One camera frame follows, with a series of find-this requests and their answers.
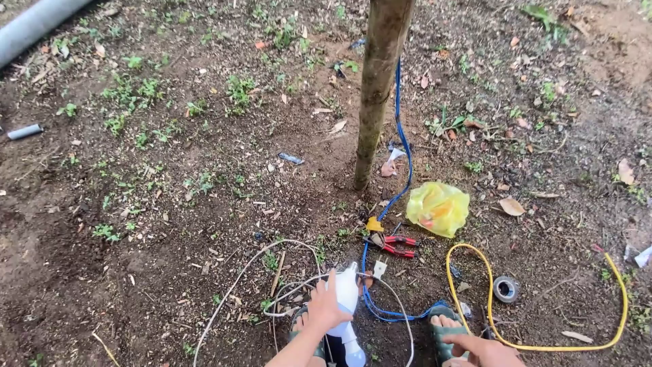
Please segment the green sandal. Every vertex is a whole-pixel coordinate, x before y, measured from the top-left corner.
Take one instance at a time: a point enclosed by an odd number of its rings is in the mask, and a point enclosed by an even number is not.
[[[444,335],[451,335],[451,334],[467,334],[468,332],[466,331],[466,328],[464,326],[460,327],[439,327],[433,325],[430,320],[432,319],[433,316],[439,316],[439,315],[444,315],[445,317],[448,317],[451,320],[459,321],[460,323],[462,320],[460,317],[457,315],[457,313],[454,313],[450,308],[445,307],[445,306],[437,306],[433,307],[430,309],[430,312],[428,313],[428,324],[430,325],[430,330],[432,331],[432,336],[435,338],[435,350],[437,351],[437,365],[441,366],[442,363],[445,361],[454,358],[452,355],[452,344],[446,344],[441,341],[441,338]],[[462,357],[468,358],[469,352],[464,353]]]
[[[290,325],[290,330],[294,327],[294,325],[297,323],[297,319],[299,316],[301,316],[304,312],[308,312],[308,306],[303,306],[302,308],[295,313],[294,317],[292,318],[292,324]],[[297,335],[299,335],[301,331],[290,331],[289,332],[289,340],[288,343],[292,341],[292,339],[296,338]],[[326,353],[324,353],[324,339],[322,338],[319,344],[317,344],[317,349],[315,349],[315,353],[313,353],[315,357],[319,357],[323,360],[326,359]]]

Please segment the yellow cable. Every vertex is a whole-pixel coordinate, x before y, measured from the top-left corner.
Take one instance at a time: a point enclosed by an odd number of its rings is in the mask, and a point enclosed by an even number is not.
[[[489,324],[491,326],[491,329],[494,331],[494,334],[496,335],[496,339],[502,342],[505,345],[508,345],[512,348],[520,349],[522,351],[540,351],[540,352],[581,352],[581,351],[599,351],[600,349],[606,349],[609,347],[614,346],[620,337],[623,335],[623,330],[625,329],[625,322],[627,322],[627,290],[625,288],[625,284],[623,283],[623,278],[620,276],[620,272],[618,271],[618,268],[616,268],[614,262],[611,260],[611,257],[609,257],[609,254],[607,252],[604,253],[604,258],[607,259],[607,262],[611,266],[612,270],[614,271],[615,277],[618,280],[618,284],[620,285],[620,289],[623,292],[623,316],[620,318],[620,325],[618,326],[618,330],[616,331],[616,334],[612,341],[608,342],[607,344],[604,345],[590,345],[587,347],[539,347],[536,345],[517,345],[517,344],[512,344],[508,342],[507,340],[503,339],[502,336],[498,333],[498,330],[496,330],[496,326],[494,325],[494,318],[492,317],[492,300],[493,300],[493,295],[494,295],[494,277],[492,276],[491,273],[491,266],[489,265],[489,261],[487,261],[486,257],[480,250],[477,248],[469,245],[469,244],[456,244],[455,246],[451,247],[449,250],[448,254],[446,254],[446,276],[448,277],[449,280],[449,285],[451,286],[451,293],[452,293],[452,299],[455,301],[455,307],[457,307],[458,313],[460,314],[460,318],[462,318],[462,322],[464,323],[464,327],[466,327],[466,330],[469,332],[469,334],[473,334],[470,329],[469,325],[466,323],[466,319],[464,318],[464,313],[462,312],[462,309],[460,307],[460,301],[457,299],[457,293],[455,291],[455,286],[453,285],[452,282],[452,276],[451,276],[451,254],[453,250],[455,250],[458,247],[467,247],[469,249],[472,249],[475,251],[475,253],[484,261],[484,265],[487,268],[487,272],[489,274],[489,300],[487,302],[487,312],[488,312],[488,320]]]

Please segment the blue wire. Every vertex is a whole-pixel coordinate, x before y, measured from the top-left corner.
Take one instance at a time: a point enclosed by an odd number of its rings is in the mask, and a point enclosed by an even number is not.
[[[401,112],[401,59],[400,58],[398,59],[398,63],[396,64],[395,82],[396,82],[396,100],[394,102],[394,105],[395,105],[396,114],[394,115],[394,117],[396,119],[396,130],[398,131],[398,136],[401,139],[401,143],[403,144],[403,147],[405,147],[405,149],[406,149],[406,154],[407,154],[407,159],[408,159],[407,161],[409,163],[409,175],[407,176],[407,184],[406,184],[405,188],[403,188],[403,191],[401,191],[399,194],[397,194],[397,196],[393,197],[392,200],[389,201],[389,203],[387,204],[387,206],[385,207],[383,212],[380,213],[380,215],[378,216],[379,221],[382,220],[385,217],[385,215],[387,215],[387,212],[389,211],[389,208],[396,201],[398,201],[398,199],[400,199],[401,196],[403,196],[403,194],[405,194],[408,191],[408,189],[410,187],[410,184],[412,183],[412,154],[411,154],[411,152],[409,150],[408,140],[407,140],[405,134],[403,133],[403,126],[401,125],[401,119],[400,119],[400,112]],[[368,248],[369,248],[369,244],[367,242],[365,242],[364,243],[363,258],[362,258],[362,262],[361,262],[363,271],[366,268],[365,267],[366,253],[367,253]],[[378,308],[374,304],[374,301],[371,300],[371,295],[369,294],[369,290],[367,289],[367,287],[365,285],[363,285],[363,299],[364,299],[364,304],[366,305],[366,307],[369,309],[369,311],[372,313],[372,315],[376,316],[376,318],[378,318],[378,319],[380,319],[382,321],[386,321],[388,323],[395,323],[395,322],[398,322],[398,321],[405,320],[405,317],[403,316],[403,313],[385,311],[385,310],[382,310],[382,309]],[[435,306],[446,306],[446,307],[448,307],[448,305],[446,304],[445,301],[440,300],[440,301],[437,301],[430,308],[425,310],[422,314],[420,314],[418,316],[408,315],[407,319],[409,321],[414,321],[416,319],[423,319],[424,317],[428,316],[428,313],[430,312],[430,309],[435,307]],[[385,313],[385,314],[390,315],[390,316],[396,316],[397,318],[389,319],[389,318],[386,318],[386,317],[382,317],[378,313]]]

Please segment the yellow plastic bag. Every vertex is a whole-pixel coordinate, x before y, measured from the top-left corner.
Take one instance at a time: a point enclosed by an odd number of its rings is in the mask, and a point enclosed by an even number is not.
[[[434,234],[455,237],[466,224],[469,195],[441,182],[426,182],[410,191],[406,217]]]

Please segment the white cable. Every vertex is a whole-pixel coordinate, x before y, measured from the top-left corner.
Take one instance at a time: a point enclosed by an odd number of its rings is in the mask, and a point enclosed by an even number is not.
[[[304,246],[304,247],[310,249],[310,250],[312,251],[313,255],[315,255],[315,260],[317,260],[317,254],[316,254],[315,251],[314,251],[314,246],[309,246],[309,245],[304,244],[304,243],[301,242],[301,241],[296,241],[296,240],[280,240],[280,241],[276,241],[276,242],[274,242],[274,243],[272,243],[272,244],[270,244],[270,245],[264,247],[264,248],[261,249],[257,254],[255,254],[254,257],[251,258],[251,260],[249,260],[249,262],[244,266],[244,268],[242,269],[242,271],[240,272],[240,274],[238,275],[238,277],[237,277],[237,278],[235,279],[235,281],[233,282],[233,285],[229,288],[229,290],[228,290],[228,291],[226,292],[226,294],[224,295],[222,301],[221,301],[220,304],[217,306],[217,309],[215,309],[215,312],[213,312],[213,316],[211,316],[211,319],[209,320],[208,325],[206,325],[206,328],[204,329],[203,333],[201,334],[201,338],[200,338],[199,342],[197,343],[197,347],[195,348],[195,357],[194,357],[194,360],[193,360],[193,362],[192,362],[193,367],[197,367],[197,357],[198,357],[199,352],[200,352],[201,344],[203,343],[203,340],[204,340],[204,338],[206,337],[206,334],[208,334],[208,331],[211,329],[211,325],[213,324],[213,321],[215,320],[215,317],[217,316],[218,312],[219,312],[220,309],[222,308],[222,305],[223,305],[224,301],[225,301],[225,300],[227,299],[227,297],[231,294],[231,292],[233,291],[233,289],[235,288],[235,286],[238,284],[238,281],[240,281],[240,278],[241,278],[242,275],[244,274],[245,270],[246,270],[246,269],[251,265],[251,263],[253,263],[254,260],[256,260],[256,259],[257,259],[257,258],[258,258],[262,253],[263,253],[263,252],[265,252],[265,251],[267,251],[268,249],[270,249],[270,248],[272,248],[272,247],[274,247],[274,246],[276,246],[276,245],[278,245],[278,244],[281,244],[281,243],[283,243],[283,242],[293,242],[293,243],[296,243],[296,244],[302,245],[302,246]],[[268,309],[269,307],[271,307],[272,305],[275,305],[278,301],[280,301],[280,300],[282,300],[282,299],[285,299],[286,297],[289,297],[289,296],[292,295],[294,292],[298,291],[299,289],[301,289],[301,288],[304,287],[304,286],[308,286],[308,287],[314,288],[313,286],[311,286],[311,285],[309,284],[311,281],[314,281],[314,280],[316,280],[316,279],[321,279],[321,278],[324,278],[325,276],[328,276],[328,274],[321,274],[321,270],[319,270],[319,267],[318,267],[318,273],[319,273],[319,275],[314,276],[314,277],[312,277],[312,278],[310,278],[310,279],[308,279],[308,280],[306,280],[306,281],[304,281],[304,282],[302,282],[302,283],[299,283],[299,282],[293,282],[293,283],[289,283],[289,284],[287,284],[287,285],[284,285],[283,288],[281,288],[281,290],[282,290],[282,289],[285,289],[288,285],[291,285],[291,284],[300,284],[298,287],[296,287],[296,288],[294,288],[293,290],[291,290],[290,292],[284,294],[284,295],[281,296],[280,298],[278,297],[278,293],[280,293],[280,291],[279,291],[279,292],[277,293],[277,295],[276,295],[276,298],[275,298],[274,302],[272,302],[272,303],[270,303],[269,305],[267,305],[267,307],[265,307],[265,309],[263,310],[263,313],[264,313],[265,315],[268,315],[268,316],[276,316],[276,315],[279,315],[279,316],[285,316],[285,314],[287,314],[287,312],[279,313],[279,314],[268,313],[268,312],[267,312],[267,309]],[[386,286],[387,288],[389,288],[389,290],[390,290],[390,291],[392,292],[392,294],[394,295],[396,301],[398,302],[398,305],[401,307],[401,312],[403,313],[403,317],[404,317],[404,319],[405,319],[405,321],[406,321],[406,326],[407,326],[407,335],[409,336],[410,356],[409,356],[409,359],[407,360],[407,364],[406,364],[406,367],[409,367],[410,364],[412,364],[412,360],[413,360],[413,358],[414,358],[414,339],[413,339],[413,337],[412,337],[412,330],[410,329],[410,326],[409,326],[408,314],[406,313],[405,308],[403,307],[403,303],[402,303],[401,300],[399,299],[399,297],[398,297],[398,295],[396,294],[396,292],[394,291],[394,289],[393,289],[389,284],[385,283],[384,280],[382,280],[382,279],[380,279],[380,278],[377,278],[377,277],[375,277],[375,276],[373,276],[373,275],[365,274],[365,273],[357,273],[357,274],[358,274],[359,276],[362,276],[362,277],[371,277],[371,278],[374,278],[375,280],[378,280],[378,281],[379,281],[380,283],[382,283],[384,286]],[[274,343],[276,343],[276,332],[274,332]]]

